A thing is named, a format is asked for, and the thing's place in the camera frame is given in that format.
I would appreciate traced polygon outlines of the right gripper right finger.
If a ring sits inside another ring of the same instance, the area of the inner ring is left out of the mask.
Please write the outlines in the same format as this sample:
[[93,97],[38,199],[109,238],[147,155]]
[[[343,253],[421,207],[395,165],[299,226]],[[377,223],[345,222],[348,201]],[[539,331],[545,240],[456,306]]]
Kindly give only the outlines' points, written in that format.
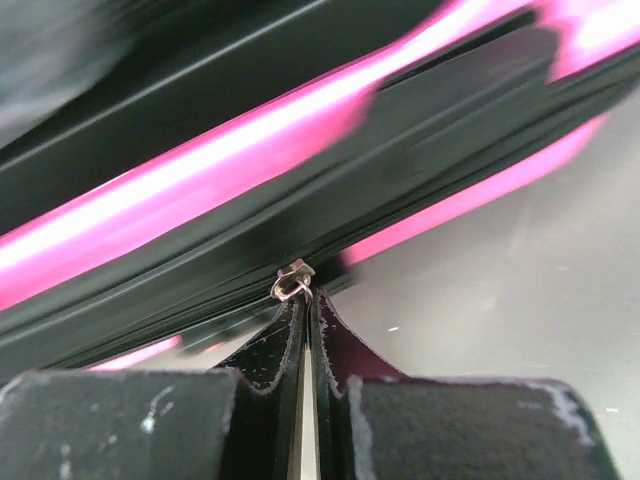
[[567,384],[409,376],[370,349],[328,294],[309,303],[322,479],[616,479],[598,425]]

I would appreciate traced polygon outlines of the pink hard-shell suitcase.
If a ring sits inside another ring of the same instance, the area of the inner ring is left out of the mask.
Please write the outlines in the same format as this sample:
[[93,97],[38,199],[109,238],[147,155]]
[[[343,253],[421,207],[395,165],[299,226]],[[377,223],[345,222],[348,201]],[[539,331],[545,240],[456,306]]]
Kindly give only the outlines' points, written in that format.
[[196,5],[1,152],[1,377],[122,369],[568,162],[635,1]]

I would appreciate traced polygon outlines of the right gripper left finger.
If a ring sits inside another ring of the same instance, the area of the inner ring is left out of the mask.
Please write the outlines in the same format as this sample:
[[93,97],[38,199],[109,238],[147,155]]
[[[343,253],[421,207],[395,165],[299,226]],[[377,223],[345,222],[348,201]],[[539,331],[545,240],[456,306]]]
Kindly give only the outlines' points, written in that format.
[[5,479],[296,479],[304,303],[206,371],[22,374],[1,391]]

